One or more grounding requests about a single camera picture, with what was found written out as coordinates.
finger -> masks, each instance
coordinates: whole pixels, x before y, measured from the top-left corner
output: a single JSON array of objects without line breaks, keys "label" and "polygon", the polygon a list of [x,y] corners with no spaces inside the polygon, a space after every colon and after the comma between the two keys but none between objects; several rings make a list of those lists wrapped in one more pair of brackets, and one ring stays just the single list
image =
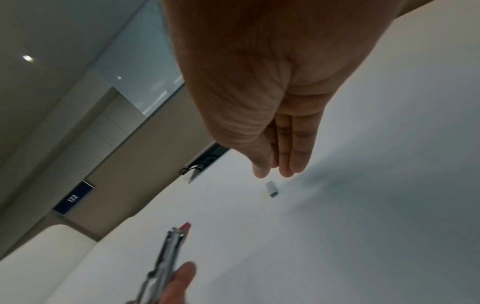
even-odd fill
[{"label": "finger", "polygon": [[267,177],[274,162],[274,151],[265,133],[261,133],[246,144],[233,148],[249,158],[256,177]]},{"label": "finger", "polygon": [[273,150],[273,163],[271,167],[277,168],[279,166],[279,145],[277,143],[277,126],[275,124],[275,119],[273,119],[266,127],[264,133],[270,142],[271,149]]},{"label": "finger", "polygon": [[292,117],[275,114],[276,134],[278,139],[278,166],[284,177],[293,176],[290,170],[290,153],[292,151]]},{"label": "finger", "polygon": [[185,292],[195,277],[197,269],[195,264],[187,262],[183,264],[171,277],[171,282],[165,288],[160,304],[183,304]]},{"label": "finger", "polygon": [[291,120],[292,146],[290,170],[300,173],[305,170],[312,156],[323,111],[309,116],[294,116]]},{"label": "finger", "polygon": [[322,111],[334,94],[303,96],[287,93],[276,112],[291,116],[313,115]]}]

ceiling light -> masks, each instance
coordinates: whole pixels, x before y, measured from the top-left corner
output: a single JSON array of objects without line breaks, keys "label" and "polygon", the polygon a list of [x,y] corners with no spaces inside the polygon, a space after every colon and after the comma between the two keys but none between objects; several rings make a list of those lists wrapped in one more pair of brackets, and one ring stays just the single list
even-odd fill
[{"label": "ceiling light", "polygon": [[23,57],[23,59],[25,59],[28,62],[33,62],[34,61],[34,59],[32,57],[30,57],[29,55],[23,55],[22,57]]}]

blue sign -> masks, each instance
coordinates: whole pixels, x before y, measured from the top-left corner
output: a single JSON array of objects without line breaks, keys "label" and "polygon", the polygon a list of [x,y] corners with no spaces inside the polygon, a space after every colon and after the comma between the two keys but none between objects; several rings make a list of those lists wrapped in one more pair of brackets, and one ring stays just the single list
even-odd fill
[{"label": "blue sign", "polygon": [[76,204],[78,204],[87,194],[90,193],[95,187],[87,183],[86,181],[81,181],[70,193],[60,201],[53,209],[65,215],[70,211]]}]

small metal piece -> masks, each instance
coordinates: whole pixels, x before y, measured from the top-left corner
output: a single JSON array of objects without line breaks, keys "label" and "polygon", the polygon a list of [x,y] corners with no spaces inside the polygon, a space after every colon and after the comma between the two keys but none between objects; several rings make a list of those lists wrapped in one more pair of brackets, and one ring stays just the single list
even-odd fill
[{"label": "small metal piece", "polygon": [[136,304],[154,304],[162,297],[164,289],[170,283],[180,247],[187,237],[190,226],[186,223],[180,229],[172,228],[166,234],[154,268],[140,286]]},{"label": "small metal piece", "polygon": [[276,197],[279,194],[277,187],[275,187],[275,184],[272,181],[269,181],[268,183],[266,183],[266,189],[270,197]]}]

white ceiling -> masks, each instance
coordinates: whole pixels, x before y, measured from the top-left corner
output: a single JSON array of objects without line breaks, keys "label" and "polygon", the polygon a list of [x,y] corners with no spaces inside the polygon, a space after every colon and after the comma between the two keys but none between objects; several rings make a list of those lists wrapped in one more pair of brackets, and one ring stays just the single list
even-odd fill
[{"label": "white ceiling", "polygon": [[142,2],[0,1],[0,165]]}]

